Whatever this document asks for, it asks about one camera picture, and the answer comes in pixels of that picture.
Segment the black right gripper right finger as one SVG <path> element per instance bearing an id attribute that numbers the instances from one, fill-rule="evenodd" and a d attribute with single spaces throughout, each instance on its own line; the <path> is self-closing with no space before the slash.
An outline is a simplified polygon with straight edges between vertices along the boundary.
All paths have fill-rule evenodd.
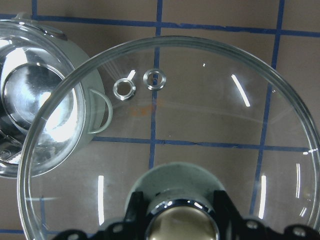
<path id="1" fill-rule="evenodd" d="M 244 219 L 224 190 L 213 193 L 213 209 L 220 240 L 318 240 L 313 228 L 293 224 L 277 232 L 253 218 Z"/>

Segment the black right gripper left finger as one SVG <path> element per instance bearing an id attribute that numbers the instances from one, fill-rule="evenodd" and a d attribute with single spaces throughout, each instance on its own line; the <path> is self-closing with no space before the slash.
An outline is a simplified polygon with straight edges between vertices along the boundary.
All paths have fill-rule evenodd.
<path id="1" fill-rule="evenodd" d="M 84 231 L 69 229 L 60 232 L 55 240 L 144 240 L 146 231 L 147 203 L 142 191 L 135 191 L 129 198 L 129 203 L 122 220 L 110 223 L 92 236 Z"/>

